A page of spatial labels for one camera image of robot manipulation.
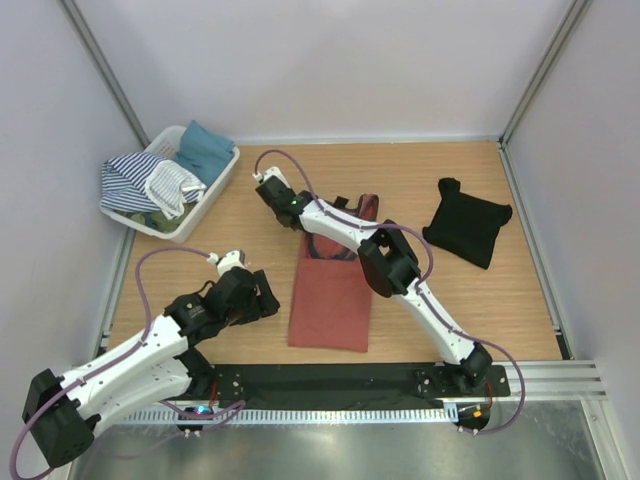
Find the red tank top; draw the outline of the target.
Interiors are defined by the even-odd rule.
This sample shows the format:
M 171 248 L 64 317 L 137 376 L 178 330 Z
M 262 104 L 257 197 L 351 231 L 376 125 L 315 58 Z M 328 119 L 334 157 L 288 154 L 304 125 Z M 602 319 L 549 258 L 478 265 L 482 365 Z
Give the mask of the red tank top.
M 305 233 L 292 290 L 288 344 L 367 352 L 372 298 L 355 252 Z

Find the black tank top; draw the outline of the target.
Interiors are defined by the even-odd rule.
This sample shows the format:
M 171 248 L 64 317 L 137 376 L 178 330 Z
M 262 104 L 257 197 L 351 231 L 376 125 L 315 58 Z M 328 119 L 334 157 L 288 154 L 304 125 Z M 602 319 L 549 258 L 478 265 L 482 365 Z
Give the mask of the black tank top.
M 422 229 L 424 239 L 487 270 L 497 236 L 512 218 L 512 207 L 462 192 L 455 178 L 441 178 L 438 191 L 441 200 L 430 224 Z

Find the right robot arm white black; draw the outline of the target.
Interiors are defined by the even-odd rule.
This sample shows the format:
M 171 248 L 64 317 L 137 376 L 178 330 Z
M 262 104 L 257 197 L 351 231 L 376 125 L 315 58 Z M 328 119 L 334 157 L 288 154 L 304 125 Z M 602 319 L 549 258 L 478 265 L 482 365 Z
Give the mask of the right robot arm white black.
M 406 227 L 355 217 L 312 193 L 294 192 L 284 176 L 256 173 L 256 192 L 285 227 L 318 234 L 358 255 L 368 286 L 403 305 L 435 342 L 450 369 L 452 387 L 472 396 L 482 389 L 493 359 L 481 342 L 453 320 L 428 287 Z

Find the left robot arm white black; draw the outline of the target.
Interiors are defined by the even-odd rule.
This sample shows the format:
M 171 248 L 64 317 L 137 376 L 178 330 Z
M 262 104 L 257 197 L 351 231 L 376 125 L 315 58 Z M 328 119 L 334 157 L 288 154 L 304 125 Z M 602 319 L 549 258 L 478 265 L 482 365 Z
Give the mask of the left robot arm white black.
M 62 375 L 36 374 L 22 419 L 48 467 L 72 462 L 111 425 L 149 404 L 204 398 L 215 370 L 198 344 L 279 307 L 264 271 L 233 267 L 205 294 L 177 297 L 141 332 L 95 360 Z

